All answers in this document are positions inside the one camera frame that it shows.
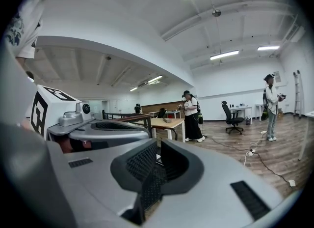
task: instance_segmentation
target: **white sneaker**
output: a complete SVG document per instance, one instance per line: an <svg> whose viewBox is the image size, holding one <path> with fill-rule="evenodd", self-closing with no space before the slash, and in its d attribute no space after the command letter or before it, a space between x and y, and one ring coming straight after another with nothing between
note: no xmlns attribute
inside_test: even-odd
<svg viewBox="0 0 314 228"><path fill-rule="evenodd" d="M205 136L203 136L202 138L197 139L197 142L201 143L203 140L205 140Z"/></svg>

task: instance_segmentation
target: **office chair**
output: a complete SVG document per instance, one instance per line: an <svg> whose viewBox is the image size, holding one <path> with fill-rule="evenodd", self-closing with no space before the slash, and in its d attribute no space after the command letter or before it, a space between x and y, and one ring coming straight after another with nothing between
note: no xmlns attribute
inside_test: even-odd
<svg viewBox="0 0 314 228"><path fill-rule="evenodd" d="M159 109L157 118L163 118L163 116L165 115L166 111L167 111L167 109L165 109L165 108Z"/></svg>
<svg viewBox="0 0 314 228"><path fill-rule="evenodd" d="M241 123L242 121L244 121L244 118L242 118L242 117L237 117L237 115L238 115L238 112L230 112L230 109L228 108L228 105L227 105L227 102L226 101L222 101L221 102L221 105L222 105L222 108L223 108L223 110L225 111L225 113L226 113L226 123L227 124L231 124L232 125L232 127L230 127L230 128L226 128L226 132L228 131L228 129L230 129L230 131L229 131L229 133L228 134L230 134L231 133L231 131L233 131L233 130L237 130L237 131L239 131L240 132L240 134L242 135L242 132L240 131L240 129L243 131L243 128L238 128L238 127L236 127L237 125L238 125L238 123Z"/></svg>

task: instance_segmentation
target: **white shirt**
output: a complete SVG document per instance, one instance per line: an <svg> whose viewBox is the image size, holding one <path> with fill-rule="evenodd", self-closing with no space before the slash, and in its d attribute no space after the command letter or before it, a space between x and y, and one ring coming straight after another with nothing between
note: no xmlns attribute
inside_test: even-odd
<svg viewBox="0 0 314 228"><path fill-rule="evenodd" d="M273 86L270 90L270 88L266 87L266 98L268 101L268 109L271 110L273 114L278 113L278 96L277 96L277 89L275 86Z"/></svg>
<svg viewBox="0 0 314 228"><path fill-rule="evenodd" d="M34 58L43 11L44 0L23 0L8 24L4 38L15 57Z"/></svg>
<svg viewBox="0 0 314 228"><path fill-rule="evenodd" d="M186 101L184 104L185 108L189 108L192 106L197 106L197 100L194 97L192 97L189 101ZM197 109L193 109L193 110L188 109L188 110L184 111L185 116L189 116L189 115L195 114L195 113L197 113Z"/></svg>

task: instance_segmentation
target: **black skirt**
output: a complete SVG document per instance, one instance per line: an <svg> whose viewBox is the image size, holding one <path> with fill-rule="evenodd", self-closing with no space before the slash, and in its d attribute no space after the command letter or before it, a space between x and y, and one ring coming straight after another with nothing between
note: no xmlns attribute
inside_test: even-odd
<svg viewBox="0 0 314 228"><path fill-rule="evenodd" d="M202 132L198 127L198 113L185 116L184 122L185 122L185 138L195 140L203 137Z"/></svg>

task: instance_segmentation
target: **ladder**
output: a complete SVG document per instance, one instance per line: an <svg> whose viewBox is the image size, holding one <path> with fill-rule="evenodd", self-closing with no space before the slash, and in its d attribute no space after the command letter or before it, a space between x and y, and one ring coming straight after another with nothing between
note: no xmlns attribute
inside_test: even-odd
<svg viewBox="0 0 314 228"><path fill-rule="evenodd" d="M293 116L296 116L297 114L299 114L299 118L301 118L302 116L302 112L301 112L301 89L300 89L300 82L301 82L301 74L300 71L297 70L297 73L293 72L293 76L294 76L294 82L295 82L295 104L294 104L294 113Z"/></svg>

